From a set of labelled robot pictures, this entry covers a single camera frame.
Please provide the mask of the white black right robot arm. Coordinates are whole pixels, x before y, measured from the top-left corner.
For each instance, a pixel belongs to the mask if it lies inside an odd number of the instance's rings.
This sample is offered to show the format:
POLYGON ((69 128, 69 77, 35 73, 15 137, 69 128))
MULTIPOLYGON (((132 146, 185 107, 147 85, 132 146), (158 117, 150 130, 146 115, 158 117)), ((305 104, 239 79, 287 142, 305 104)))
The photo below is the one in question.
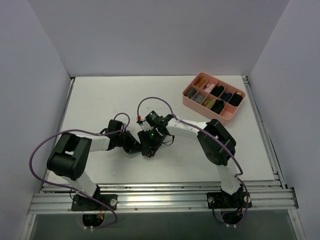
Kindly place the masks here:
POLYGON ((218 170, 221 181, 223 203, 234 206, 240 201, 238 189, 241 183, 237 179, 235 163, 229 163, 236 152, 236 141, 226 128, 216 119, 209 122, 182 120, 167 115, 155 119, 139 119, 141 127, 138 137, 142 145, 142 155, 151 158, 165 142, 166 137, 185 137, 199 142, 205 157, 218 170))

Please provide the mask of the grey patterned rolled garment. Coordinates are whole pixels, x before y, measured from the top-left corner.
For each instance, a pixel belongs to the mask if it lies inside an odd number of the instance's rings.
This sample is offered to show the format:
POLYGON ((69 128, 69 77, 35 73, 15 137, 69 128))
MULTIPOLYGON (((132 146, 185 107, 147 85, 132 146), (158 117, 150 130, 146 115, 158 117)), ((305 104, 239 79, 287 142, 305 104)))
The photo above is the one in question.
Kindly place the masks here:
POLYGON ((205 96, 202 94, 196 94, 191 98, 194 102, 201 104, 203 100, 205 99, 205 96))

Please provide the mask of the dark blue rolled garment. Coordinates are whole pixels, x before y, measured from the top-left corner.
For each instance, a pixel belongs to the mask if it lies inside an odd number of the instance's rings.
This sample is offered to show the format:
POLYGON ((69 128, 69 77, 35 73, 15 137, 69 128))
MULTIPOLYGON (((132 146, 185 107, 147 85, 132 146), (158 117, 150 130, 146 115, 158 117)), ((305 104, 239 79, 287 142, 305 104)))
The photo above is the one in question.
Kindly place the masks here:
POLYGON ((231 92, 224 92, 222 95, 221 95, 221 99, 225 102, 228 102, 231 97, 233 96, 233 94, 231 92))

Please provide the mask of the black rolled garment with tag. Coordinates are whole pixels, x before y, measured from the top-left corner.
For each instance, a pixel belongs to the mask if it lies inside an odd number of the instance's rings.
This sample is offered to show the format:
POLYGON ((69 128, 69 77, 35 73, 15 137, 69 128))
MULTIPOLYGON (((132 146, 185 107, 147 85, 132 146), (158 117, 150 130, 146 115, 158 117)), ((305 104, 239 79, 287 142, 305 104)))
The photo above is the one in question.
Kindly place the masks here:
POLYGON ((241 92, 235 92, 229 100, 229 104, 238 107, 243 100, 243 96, 241 92))

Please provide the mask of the pink divided organizer tray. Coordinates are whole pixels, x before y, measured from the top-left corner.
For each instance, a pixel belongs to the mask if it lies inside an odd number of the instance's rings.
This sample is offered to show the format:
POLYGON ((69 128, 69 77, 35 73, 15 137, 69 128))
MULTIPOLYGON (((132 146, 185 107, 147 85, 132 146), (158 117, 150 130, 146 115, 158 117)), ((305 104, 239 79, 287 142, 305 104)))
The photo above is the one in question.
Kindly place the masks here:
POLYGON ((237 113, 237 111, 238 111, 239 107, 241 106, 242 102, 244 101, 245 97, 246 97, 246 93, 243 90, 241 90, 241 89, 239 89, 239 88, 237 88, 237 87, 235 87, 235 86, 233 86, 223 80, 220 80, 212 75, 209 75, 205 72, 200 72, 183 91, 182 103, 185 106, 187 106, 190 109, 194 110, 195 112, 201 114, 202 116, 207 117, 210 120, 217 119, 223 125, 227 125, 234 118, 235 114, 237 113), (197 82, 197 80, 199 78, 206 78, 206 82, 201 88, 195 86, 195 83, 197 82), (207 85, 207 83, 215 84, 215 86, 224 86, 224 91, 221 93, 221 95, 219 97, 215 97, 212 94, 204 91, 204 88, 207 85), (199 104, 199 103, 193 101, 191 98, 185 96, 185 94, 189 88, 195 88, 197 90, 194 95, 201 94, 201 95, 205 96, 205 99, 202 101, 201 104, 199 104), (241 92, 241 95, 243 96, 243 100, 241 101, 239 106, 233 106, 233 105, 229 104, 229 101, 228 102, 224 101, 224 109, 222 110, 222 112, 220 114, 216 114, 215 112, 211 111, 211 109, 204 107, 204 102, 206 99, 222 100, 221 96, 224 92, 232 93, 232 95, 236 92, 241 92))

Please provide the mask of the mustard yellow rolled garment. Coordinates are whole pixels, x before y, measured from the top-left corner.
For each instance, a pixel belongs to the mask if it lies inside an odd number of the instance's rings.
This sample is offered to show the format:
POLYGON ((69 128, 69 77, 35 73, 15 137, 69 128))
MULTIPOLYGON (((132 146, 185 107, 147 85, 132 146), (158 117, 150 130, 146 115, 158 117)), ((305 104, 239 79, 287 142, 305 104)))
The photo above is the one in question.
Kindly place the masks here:
POLYGON ((194 84, 197 88, 201 88, 206 82, 206 78, 200 77, 197 82, 194 84))

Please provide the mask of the olive green rolled garment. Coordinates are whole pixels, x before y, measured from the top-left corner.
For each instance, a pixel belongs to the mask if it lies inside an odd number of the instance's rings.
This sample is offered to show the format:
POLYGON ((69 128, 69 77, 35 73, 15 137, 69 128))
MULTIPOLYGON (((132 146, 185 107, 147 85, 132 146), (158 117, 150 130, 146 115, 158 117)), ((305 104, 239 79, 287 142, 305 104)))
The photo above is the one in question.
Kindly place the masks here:
POLYGON ((212 106, 215 104, 216 100, 215 99, 206 99, 203 103, 204 107, 211 109, 212 106))

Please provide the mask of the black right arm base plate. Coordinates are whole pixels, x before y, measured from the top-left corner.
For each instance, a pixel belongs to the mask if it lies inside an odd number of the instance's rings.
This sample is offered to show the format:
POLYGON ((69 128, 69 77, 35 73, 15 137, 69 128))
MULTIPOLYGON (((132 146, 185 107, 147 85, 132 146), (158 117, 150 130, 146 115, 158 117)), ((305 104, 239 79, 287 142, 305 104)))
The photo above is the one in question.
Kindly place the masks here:
POLYGON ((247 206, 247 192, 240 191, 229 195, 224 191, 207 192, 207 206, 209 209, 237 209, 247 206))

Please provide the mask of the pink white rolled garment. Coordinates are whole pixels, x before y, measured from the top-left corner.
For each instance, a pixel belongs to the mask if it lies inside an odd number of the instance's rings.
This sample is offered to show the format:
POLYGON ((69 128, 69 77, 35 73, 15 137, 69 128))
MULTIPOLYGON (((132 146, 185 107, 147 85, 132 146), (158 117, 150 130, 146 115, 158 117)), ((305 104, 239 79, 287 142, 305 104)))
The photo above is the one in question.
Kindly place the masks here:
POLYGON ((210 93, 214 89, 215 86, 216 85, 214 83, 207 83, 203 90, 206 93, 210 93))

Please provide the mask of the dark grey rolled garment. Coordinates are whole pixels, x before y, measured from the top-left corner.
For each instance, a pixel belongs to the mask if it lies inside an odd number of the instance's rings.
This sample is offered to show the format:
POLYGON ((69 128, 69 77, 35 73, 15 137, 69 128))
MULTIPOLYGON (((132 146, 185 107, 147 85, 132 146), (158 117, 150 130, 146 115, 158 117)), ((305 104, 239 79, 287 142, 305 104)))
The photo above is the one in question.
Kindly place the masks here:
POLYGON ((196 92, 197 92, 197 90, 194 87, 191 87, 185 93, 185 96, 188 97, 188 98, 192 98, 195 95, 196 92))

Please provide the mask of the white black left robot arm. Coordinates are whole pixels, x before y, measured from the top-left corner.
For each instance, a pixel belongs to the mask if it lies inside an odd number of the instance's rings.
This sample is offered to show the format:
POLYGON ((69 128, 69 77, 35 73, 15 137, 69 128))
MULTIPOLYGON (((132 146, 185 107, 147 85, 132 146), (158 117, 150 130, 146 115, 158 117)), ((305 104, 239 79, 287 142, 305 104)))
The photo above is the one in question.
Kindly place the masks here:
POLYGON ((100 206, 98 186, 85 172, 89 153, 123 148, 127 154, 139 153, 142 145, 125 130, 110 136, 76 135, 64 133, 59 138, 48 160, 47 169, 65 179, 83 196, 83 204, 90 210, 100 206))

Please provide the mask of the black rolled garment front row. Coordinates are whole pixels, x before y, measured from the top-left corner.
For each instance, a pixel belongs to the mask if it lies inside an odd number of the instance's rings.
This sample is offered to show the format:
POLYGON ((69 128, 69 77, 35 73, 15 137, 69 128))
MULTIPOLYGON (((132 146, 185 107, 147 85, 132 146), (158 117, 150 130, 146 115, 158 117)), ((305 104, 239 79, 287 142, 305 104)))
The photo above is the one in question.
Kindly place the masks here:
POLYGON ((213 106, 210 108, 216 114, 220 114, 225 107, 225 102, 223 100, 216 100, 213 106))

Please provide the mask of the navy white striped underwear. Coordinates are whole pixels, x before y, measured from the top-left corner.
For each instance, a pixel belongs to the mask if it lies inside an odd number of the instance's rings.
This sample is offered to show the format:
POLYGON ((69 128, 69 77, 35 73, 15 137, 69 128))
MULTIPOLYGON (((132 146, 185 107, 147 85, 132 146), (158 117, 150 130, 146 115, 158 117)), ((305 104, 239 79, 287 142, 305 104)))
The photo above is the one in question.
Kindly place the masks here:
POLYGON ((144 154, 143 154, 143 156, 144 157, 147 157, 147 158, 152 158, 154 155, 155 155, 155 151, 154 150, 150 150, 150 151, 148 151, 148 152, 145 152, 144 154))

